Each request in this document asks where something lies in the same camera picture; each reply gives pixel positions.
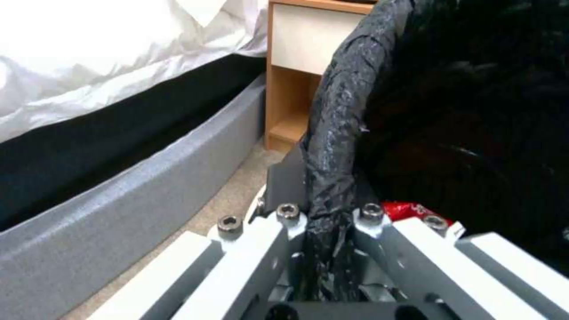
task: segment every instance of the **drawer front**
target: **drawer front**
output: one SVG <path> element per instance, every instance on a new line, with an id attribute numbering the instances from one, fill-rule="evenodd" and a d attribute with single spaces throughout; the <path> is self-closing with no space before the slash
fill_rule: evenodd
<path id="1" fill-rule="evenodd" d="M 321 75 L 364 15 L 275 4 L 271 64 Z"/>

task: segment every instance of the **bedside table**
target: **bedside table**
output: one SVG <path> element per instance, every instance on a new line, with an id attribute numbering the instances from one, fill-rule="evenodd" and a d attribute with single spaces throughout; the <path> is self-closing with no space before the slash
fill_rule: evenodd
<path id="1" fill-rule="evenodd" d="M 287 152 L 306 131 L 321 75 L 372 5 L 270 0 L 265 148 Z"/>

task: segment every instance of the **gray bed frame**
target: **gray bed frame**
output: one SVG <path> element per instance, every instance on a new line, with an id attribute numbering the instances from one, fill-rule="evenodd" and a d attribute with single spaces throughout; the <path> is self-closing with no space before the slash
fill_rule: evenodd
<path id="1" fill-rule="evenodd" d="M 265 76 L 198 128 L 0 233 L 0 319 L 56 319 L 187 222 L 262 135 Z"/>

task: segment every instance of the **white bedsheet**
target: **white bedsheet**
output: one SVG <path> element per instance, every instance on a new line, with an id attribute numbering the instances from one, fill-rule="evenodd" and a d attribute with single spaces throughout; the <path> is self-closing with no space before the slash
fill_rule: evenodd
<path id="1" fill-rule="evenodd" d="M 267 0 L 0 1 L 0 142 L 229 54 L 266 52 Z"/>

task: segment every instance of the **metal frame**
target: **metal frame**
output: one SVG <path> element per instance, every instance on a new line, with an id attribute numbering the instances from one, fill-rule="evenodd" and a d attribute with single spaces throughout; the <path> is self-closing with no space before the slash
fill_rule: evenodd
<path id="1" fill-rule="evenodd" d="M 193 240 L 178 239 L 171 245 L 177 249 L 168 248 L 92 318 L 166 319 L 188 295 L 172 319 L 256 319 L 286 310 L 292 319 L 331 320 L 345 312 L 404 319 L 400 310 L 412 308 L 433 319 L 568 318 L 569 281 L 498 235 L 454 243 L 417 218 L 371 218 L 354 212 L 356 267 L 362 292 L 381 303 L 286 302 L 302 272 L 307 223 L 288 210 L 248 224 L 218 262 L 219 233 L 212 241 L 185 233 Z M 185 248 L 190 243 L 194 253 Z M 172 272 L 177 255 L 183 263 Z M 204 261 L 215 265 L 207 276 Z"/>
<path id="2" fill-rule="evenodd" d="M 458 250 L 548 319 L 569 319 L 569 281 L 496 233 L 469 237 Z"/>
<path id="3" fill-rule="evenodd" d="M 239 319 L 255 301 L 267 300 L 288 258 L 283 225 L 256 219 L 172 320 Z"/>
<path id="4" fill-rule="evenodd" d="M 198 287 L 223 253 L 220 243 L 192 232 L 180 235 L 102 305 L 90 320 L 164 319 Z"/>

